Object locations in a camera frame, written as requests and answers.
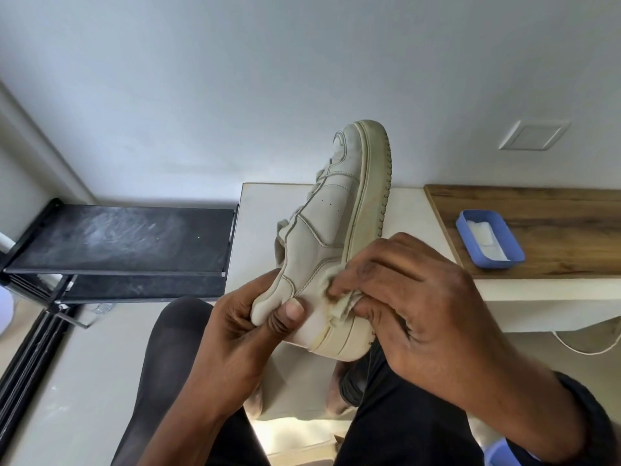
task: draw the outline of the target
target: sneaker upper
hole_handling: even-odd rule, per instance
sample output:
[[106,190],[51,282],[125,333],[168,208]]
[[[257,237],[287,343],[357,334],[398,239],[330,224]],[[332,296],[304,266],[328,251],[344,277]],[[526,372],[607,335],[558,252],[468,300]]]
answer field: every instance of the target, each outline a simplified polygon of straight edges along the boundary
[[270,289],[259,296],[251,313],[254,325],[294,296],[310,309],[307,321],[288,341],[310,347],[326,323],[322,277],[345,263],[343,250],[360,186],[362,144],[358,129],[348,125],[337,132],[333,155],[307,197],[288,221],[278,223],[276,263],[281,271]]

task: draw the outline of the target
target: blue tray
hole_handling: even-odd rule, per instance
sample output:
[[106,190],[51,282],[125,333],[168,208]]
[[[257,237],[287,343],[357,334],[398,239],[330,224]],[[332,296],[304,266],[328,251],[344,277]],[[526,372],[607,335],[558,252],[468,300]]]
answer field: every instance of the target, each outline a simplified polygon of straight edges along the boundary
[[[467,221],[472,222],[488,222],[492,228],[496,240],[500,244],[502,251],[508,260],[492,260],[483,255],[479,244]],[[457,219],[457,231],[462,236],[462,240],[466,245],[466,250],[470,254],[473,263],[479,268],[511,268],[518,263],[522,263],[526,258],[522,247],[517,243],[516,238],[511,233],[511,230],[504,222],[502,216],[496,211],[485,211],[483,209],[466,209],[460,212],[460,216]]]

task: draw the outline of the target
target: black sleeve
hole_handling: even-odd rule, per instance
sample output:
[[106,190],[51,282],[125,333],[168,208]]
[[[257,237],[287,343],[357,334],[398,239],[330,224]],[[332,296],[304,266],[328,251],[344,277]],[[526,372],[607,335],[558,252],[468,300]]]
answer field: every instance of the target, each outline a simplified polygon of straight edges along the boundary
[[[556,373],[557,379],[576,399],[587,421],[587,440],[580,454],[564,463],[554,466],[608,466],[617,459],[617,439],[612,429],[612,423],[603,407],[582,384],[562,373]],[[517,446],[507,439],[507,444],[513,455],[522,466],[541,466],[551,463],[542,463],[534,458],[524,448]]]

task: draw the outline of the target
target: knee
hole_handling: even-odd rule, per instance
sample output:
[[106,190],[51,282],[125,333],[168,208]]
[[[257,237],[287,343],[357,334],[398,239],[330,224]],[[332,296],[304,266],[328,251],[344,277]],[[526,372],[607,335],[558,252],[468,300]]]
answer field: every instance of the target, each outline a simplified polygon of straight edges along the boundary
[[156,325],[186,326],[204,329],[211,316],[213,305],[197,297],[183,296],[168,303],[159,314]]

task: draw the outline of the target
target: sneaker sole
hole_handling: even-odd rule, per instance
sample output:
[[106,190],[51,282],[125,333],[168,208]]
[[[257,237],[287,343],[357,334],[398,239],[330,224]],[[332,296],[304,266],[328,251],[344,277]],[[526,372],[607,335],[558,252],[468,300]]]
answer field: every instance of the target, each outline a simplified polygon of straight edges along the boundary
[[[362,169],[354,211],[345,237],[342,263],[348,262],[360,250],[382,236],[384,214],[390,194],[392,156],[384,126],[372,120],[355,122],[362,142]],[[370,323],[361,317],[351,317],[349,323],[333,328],[326,326],[311,352],[341,361],[358,360],[375,339]]]

